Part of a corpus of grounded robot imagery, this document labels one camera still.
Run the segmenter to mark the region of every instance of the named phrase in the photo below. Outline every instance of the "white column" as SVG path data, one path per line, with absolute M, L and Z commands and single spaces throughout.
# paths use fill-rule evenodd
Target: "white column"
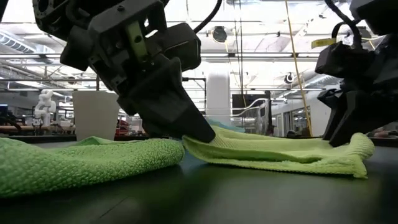
M 206 74 L 206 116 L 231 124 L 231 89 L 226 64 L 211 63 Z

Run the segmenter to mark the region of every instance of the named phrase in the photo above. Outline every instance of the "green microfiber cloth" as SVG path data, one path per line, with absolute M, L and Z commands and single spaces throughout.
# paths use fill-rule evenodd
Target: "green microfiber cloth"
M 178 164 L 181 143 L 169 139 L 114 142 L 91 137 L 42 149 L 0 138 L 0 197 L 91 185 Z
M 273 138 L 212 128 L 216 133 L 212 142 L 184 136 L 183 143 L 195 157 L 214 164 L 366 178 L 363 160 L 374 151 L 372 141 L 361 133 L 354 134 L 349 144 L 333 148 L 321 139 Z

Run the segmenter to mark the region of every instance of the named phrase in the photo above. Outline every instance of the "yellow tag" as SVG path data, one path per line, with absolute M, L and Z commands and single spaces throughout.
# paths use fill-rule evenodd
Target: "yellow tag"
M 313 42 L 311 42 L 311 49 L 314 49 L 315 47 L 324 47 L 324 46 L 332 45 L 335 43 L 336 43 L 335 38 L 314 40 Z

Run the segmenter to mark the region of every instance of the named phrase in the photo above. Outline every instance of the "black table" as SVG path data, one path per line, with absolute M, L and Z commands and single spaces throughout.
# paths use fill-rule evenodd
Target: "black table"
M 397 223 L 398 149 L 378 147 L 369 179 L 205 164 L 3 200 L 0 223 Z

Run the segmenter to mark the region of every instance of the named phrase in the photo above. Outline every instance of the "white robot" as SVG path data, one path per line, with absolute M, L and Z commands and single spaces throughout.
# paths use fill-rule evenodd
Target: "white robot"
M 42 94 L 39 95 L 39 103 L 35 107 L 33 126 L 50 126 L 50 113 L 54 113 L 57 109 L 55 102 L 51 100 L 52 95 L 51 90 L 42 90 Z

